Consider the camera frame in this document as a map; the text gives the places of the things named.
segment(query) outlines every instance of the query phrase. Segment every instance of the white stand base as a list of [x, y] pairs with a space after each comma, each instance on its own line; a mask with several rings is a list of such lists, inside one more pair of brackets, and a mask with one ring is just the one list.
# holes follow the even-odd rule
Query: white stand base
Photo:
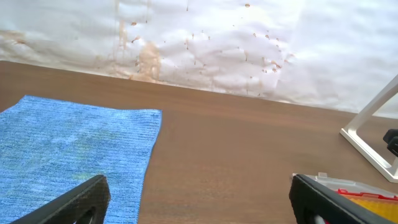
[[372, 147], [366, 144], [356, 130], [364, 124], [384, 103], [398, 92], [398, 76], [396, 76], [377, 96], [357, 114], [347, 126], [341, 129], [344, 136], [389, 182], [398, 183], [398, 158], [392, 165], [381, 157]]

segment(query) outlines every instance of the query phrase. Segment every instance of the table surface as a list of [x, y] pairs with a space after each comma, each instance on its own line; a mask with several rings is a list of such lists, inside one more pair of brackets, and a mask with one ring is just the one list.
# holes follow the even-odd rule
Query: table surface
[[[295, 223], [292, 173], [398, 192], [339, 135], [351, 113], [0, 62], [0, 111], [24, 95], [163, 110], [139, 224]], [[359, 135], [391, 161], [382, 137], [393, 127], [396, 120], [373, 118]]]

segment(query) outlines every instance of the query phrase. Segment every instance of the blue cloth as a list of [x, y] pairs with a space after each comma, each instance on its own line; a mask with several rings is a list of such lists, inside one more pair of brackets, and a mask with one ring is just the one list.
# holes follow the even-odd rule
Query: blue cloth
[[159, 110], [115, 110], [25, 96], [0, 114], [0, 223], [96, 174], [111, 192], [105, 223], [137, 223]]

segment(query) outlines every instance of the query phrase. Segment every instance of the yellow object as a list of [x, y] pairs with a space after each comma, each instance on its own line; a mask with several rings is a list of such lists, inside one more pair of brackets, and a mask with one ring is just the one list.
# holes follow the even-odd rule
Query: yellow object
[[373, 213], [376, 213], [394, 223], [398, 223], [398, 201], [348, 195], [344, 196]]

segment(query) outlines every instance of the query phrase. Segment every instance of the towel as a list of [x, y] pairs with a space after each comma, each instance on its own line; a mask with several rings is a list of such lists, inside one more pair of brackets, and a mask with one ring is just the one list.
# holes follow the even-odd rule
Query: towel
[[25, 96], [0, 113], [0, 223], [96, 174], [108, 180], [105, 223], [137, 223], [159, 110], [116, 110]]

